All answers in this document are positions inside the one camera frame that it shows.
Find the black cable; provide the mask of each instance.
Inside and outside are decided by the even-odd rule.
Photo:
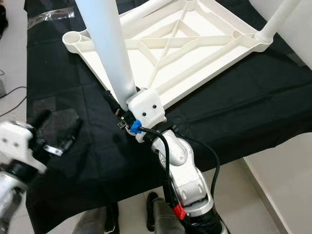
[[[10,113],[10,112],[12,112],[12,111],[14,111],[16,108],[18,108],[18,107],[26,100],[26,98],[27,98],[27,96],[25,96],[24,99],[23,99],[16,107],[14,107],[13,109],[11,109],[11,110],[5,112],[4,114],[0,115],[0,117],[2,117],[2,116],[4,116],[4,115],[6,115],[6,114],[8,114],[8,113]]]
[[[220,159],[219,159],[219,156],[217,155],[217,153],[209,145],[207,145],[207,144],[205,144],[205,143],[203,143],[203,142],[201,142],[199,140],[192,139],[192,138],[190,138],[188,136],[184,136],[181,133],[176,133],[176,134],[178,134],[179,136],[181,136],[182,138],[184,138],[186,140],[194,141],[197,144],[202,145],[203,147],[205,147],[206,149],[208,149],[210,152],[213,153],[213,155],[215,157],[216,167],[215,167],[214,177],[213,177],[213,180],[211,182],[210,193],[211,193],[211,196],[214,198],[214,195],[215,195],[215,185],[216,185],[216,181],[218,179],[219,172],[220,172]]]
[[[170,168],[169,168],[170,167],[169,145],[168,145],[168,142],[167,142],[166,138],[160,132],[158,132],[158,131],[156,131],[154,129],[144,128],[144,127],[138,127],[138,129],[140,131],[142,131],[142,132],[156,135],[164,143],[164,145],[165,145],[165,154],[166,154],[166,168],[165,168],[166,178],[167,178],[167,180],[171,179],[170,178]]]
[[[14,92],[14,91],[17,90],[17,89],[27,89],[27,87],[25,87],[25,86],[17,87],[17,88],[15,88],[15,89],[11,90],[9,93],[7,93],[7,94],[1,96],[0,99],[5,98],[6,96],[10,95],[12,92]]]

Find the robotic arm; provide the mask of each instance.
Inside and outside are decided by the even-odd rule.
[[[195,166],[189,143],[176,137],[174,125],[167,121],[158,93],[141,90],[127,100],[123,111],[109,91],[104,93],[119,126],[139,143],[150,144],[166,170],[163,188],[166,201],[188,234],[227,234],[214,208],[214,201],[201,171]]]
[[[0,234],[8,232],[10,219],[20,205],[22,194],[38,174],[44,174],[53,156],[62,156],[74,144],[82,121],[77,119],[59,147],[39,138],[39,129],[51,115],[42,112],[32,124],[0,123],[0,152],[10,159],[0,171]]]

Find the floor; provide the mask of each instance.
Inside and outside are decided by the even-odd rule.
[[[23,0],[7,0],[6,8],[10,26],[0,40],[0,69],[5,72],[0,79],[8,92],[15,87],[26,85],[27,22],[26,13],[22,10]],[[0,115],[16,106],[24,96],[25,90],[18,90],[1,99]],[[26,102],[10,114],[0,117],[0,121],[9,119],[25,121]],[[207,181],[211,181],[213,171],[205,172],[204,176]],[[163,194],[161,188],[154,191],[159,195]],[[145,202],[149,192],[119,203],[121,234],[149,233],[145,228]],[[232,234],[279,234],[239,161],[221,167],[215,197],[216,207]],[[81,214],[78,214],[69,218],[49,234],[70,234],[80,217]],[[23,202],[11,221],[9,234],[32,233]]]

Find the white plastic part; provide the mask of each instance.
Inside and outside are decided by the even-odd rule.
[[[165,109],[250,53],[266,50],[271,43],[259,41],[256,33],[214,0],[172,1],[123,27],[136,86],[155,89]],[[63,42],[115,96],[88,33],[68,32]]]
[[[263,43],[272,43],[274,35],[300,2],[301,0],[284,0],[264,28],[255,35],[256,38]]]
[[[153,89],[141,90],[128,101],[129,110],[140,120],[142,127],[152,128],[160,122],[165,122],[165,110],[162,107],[158,93]],[[145,133],[136,135],[139,143],[144,142]]]
[[[10,122],[0,124],[0,151],[9,159],[24,162],[44,173],[47,167],[32,157],[28,148],[32,133]]]
[[[27,185],[22,183],[18,178],[12,174],[8,174],[5,171],[0,172],[0,215],[4,216],[8,207],[12,203],[12,190],[14,188],[21,188],[27,190]]]
[[[122,27],[128,27],[132,23],[135,23],[136,20],[139,20],[148,14],[158,10],[164,5],[170,3],[172,0],[149,0],[146,3],[138,6],[135,11],[130,11],[125,14],[124,17],[120,19]]]
[[[136,87],[126,53],[116,1],[76,0],[76,3],[117,100],[121,107],[127,110],[126,100],[136,93]],[[67,38],[82,40],[73,35],[67,35]]]

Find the white wall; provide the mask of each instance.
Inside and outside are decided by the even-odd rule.
[[[250,2],[268,20],[283,0],[250,0]],[[279,33],[312,69],[312,0],[302,0]]]

